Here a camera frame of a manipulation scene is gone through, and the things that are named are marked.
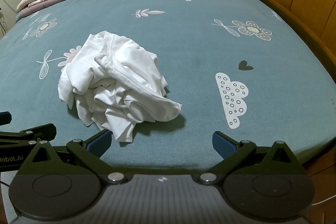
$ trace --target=gray ribbed panel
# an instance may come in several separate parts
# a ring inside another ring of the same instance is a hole
[[[88,211],[59,224],[258,224],[232,210],[213,186],[190,175],[134,175],[123,185],[109,186]],[[21,218],[15,224],[38,224]],[[307,224],[298,219],[290,224]]]

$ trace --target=fabric fold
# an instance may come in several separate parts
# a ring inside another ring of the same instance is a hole
[[[68,63],[58,83],[61,101],[76,103],[86,126],[95,122],[111,130],[119,142],[132,142],[137,123],[167,122],[181,112],[165,98],[167,82],[158,57],[133,40],[106,31],[90,35]]]

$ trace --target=bed sheet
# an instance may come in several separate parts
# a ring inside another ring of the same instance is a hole
[[[167,97],[183,105],[170,122],[137,124],[133,143],[114,140],[102,156],[112,166],[206,170],[222,160],[212,148],[217,130],[259,146],[283,140],[300,162],[336,136],[335,83],[259,0],[65,0],[19,20],[0,40],[0,111],[13,115],[1,130],[52,122],[52,145],[97,133],[60,102],[57,86],[89,34],[104,30],[157,54]],[[237,119],[229,111],[240,108],[224,109],[221,97],[235,83],[248,90],[239,91],[246,109]]]

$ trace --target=silver screw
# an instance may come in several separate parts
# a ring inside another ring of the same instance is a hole
[[[112,181],[120,181],[124,178],[125,176],[122,174],[122,173],[119,173],[119,172],[115,172],[115,173],[111,173],[107,176],[107,178],[109,180],[112,180]]]
[[[200,178],[205,182],[211,182],[214,181],[217,178],[217,176],[212,173],[204,173],[200,176]]]

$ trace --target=blue gripper pad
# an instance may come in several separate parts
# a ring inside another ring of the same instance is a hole
[[[112,132],[106,131],[94,141],[90,142],[86,150],[100,158],[111,146]]]
[[[236,145],[216,132],[212,135],[212,146],[223,159],[226,159],[238,150]]]

